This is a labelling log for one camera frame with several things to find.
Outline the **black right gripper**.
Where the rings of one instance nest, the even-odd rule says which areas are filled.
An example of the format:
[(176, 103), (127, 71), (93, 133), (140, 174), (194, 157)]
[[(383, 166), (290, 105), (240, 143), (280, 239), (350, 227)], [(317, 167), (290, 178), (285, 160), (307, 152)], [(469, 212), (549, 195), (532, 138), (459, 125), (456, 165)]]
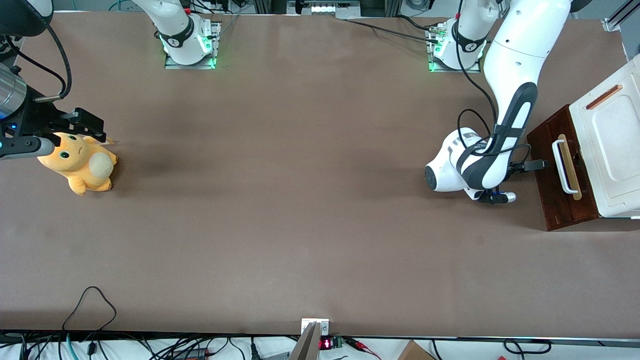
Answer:
[(2, 137), (41, 137), (44, 133), (63, 132), (106, 142), (103, 119), (80, 107), (76, 107), (75, 112), (63, 114), (52, 102), (35, 102), (35, 98), (41, 95), (31, 86), (26, 86), (23, 103), (12, 114), (1, 118)]

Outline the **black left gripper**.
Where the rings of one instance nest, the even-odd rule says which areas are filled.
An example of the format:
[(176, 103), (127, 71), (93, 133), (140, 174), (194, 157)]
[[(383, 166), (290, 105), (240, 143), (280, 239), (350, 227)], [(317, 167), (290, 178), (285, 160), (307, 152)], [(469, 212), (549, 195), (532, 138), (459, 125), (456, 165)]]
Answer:
[(510, 177), (514, 174), (530, 173), (535, 171), (541, 171), (549, 167), (549, 162), (544, 159), (537, 159), (531, 161), (512, 161), (509, 163), (507, 170), (507, 176)]

